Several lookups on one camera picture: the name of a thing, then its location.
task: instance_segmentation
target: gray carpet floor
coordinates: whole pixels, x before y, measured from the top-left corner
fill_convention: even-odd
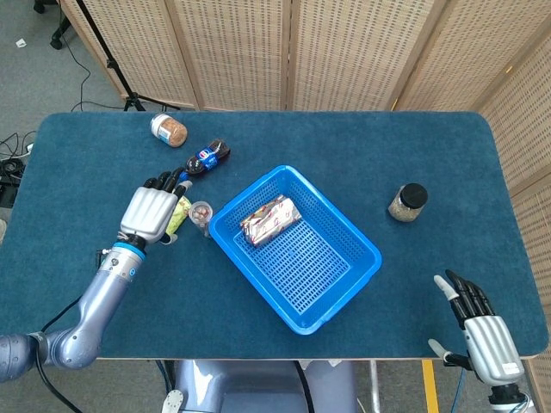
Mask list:
[[[30,0],[0,1],[0,141],[12,133],[19,133],[22,137],[37,130],[49,114],[69,111],[80,101],[80,83],[87,74],[74,62],[66,46],[60,51],[49,46],[50,36],[59,22],[59,8],[47,6],[46,13],[39,15],[32,10],[32,3]],[[65,37],[77,60],[91,72],[84,84],[84,100],[122,106],[122,100],[74,30],[70,28]],[[16,47],[15,42],[20,38],[27,42],[26,47]],[[156,105],[147,104],[146,107],[158,110]],[[84,110],[108,109],[84,104]],[[30,135],[25,145],[33,139],[34,135]],[[11,139],[7,144],[13,151],[17,141]],[[17,150],[23,150],[22,142]],[[0,152],[5,151],[7,148],[2,145]],[[0,208],[0,219],[9,221],[9,213],[10,210]],[[383,361],[378,366],[383,412],[426,411],[420,361]],[[449,411],[460,371],[444,368],[440,362],[435,363],[435,370],[440,411]],[[155,363],[151,361],[97,361],[82,371],[51,368],[47,372],[52,382],[84,412],[161,410],[164,385]],[[365,410],[370,412],[368,363],[356,363],[356,377],[358,397]],[[528,390],[525,382],[521,387]],[[487,394],[488,386],[478,382],[473,374],[468,374],[458,411],[488,411]],[[68,410],[49,393],[41,384],[38,373],[32,370],[17,381],[0,385],[0,411],[50,413]]]

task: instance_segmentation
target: pepsi bottle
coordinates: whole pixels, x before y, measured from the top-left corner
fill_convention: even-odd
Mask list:
[[[194,157],[188,159],[185,171],[188,175],[202,174],[214,168],[229,154],[230,147],[223,140],[216,139],[212,144],[198,151]]]

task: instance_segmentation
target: yellow tape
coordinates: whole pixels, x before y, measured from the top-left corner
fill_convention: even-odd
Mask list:
[[[427,412],[438,413],[438,397],[436,395],[432,360],[422,360],[421,363],[423,365],[424,395],[427,399]]]

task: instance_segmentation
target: blue felt tabletop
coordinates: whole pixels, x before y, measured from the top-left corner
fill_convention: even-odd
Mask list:
[[[221,138],[232,154],[195,179],[191,200],[220,210],[259,176],[292,165],[379,248],[381,269],[329,323],[298,336],[186,221],[177,243],[148,250],[102,356],[426,357],[431,337],[464,353],[433,282],[446,268],[486,291],[521,355],[547,346],[492,133],[477,114],[182,112],[174,117],[189,137],[178,149],[151,135],[152,116],[56,114],[42,123],[0,248],[0,335],[38,330],[82,293],[134,190]],[[425,185],[429,201],[402,224],[387,206],[407,182]],[[71,311],[58,328],[76,320]]]

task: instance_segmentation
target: blue plastic basket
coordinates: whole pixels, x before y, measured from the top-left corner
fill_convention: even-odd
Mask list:
[[[284,194],[302,214],[269,243],[250,245],[239,223]],[[231,200],[210,233],[296,333],[312,334],[381,267],[379,250],[295,168],[278,166]]]

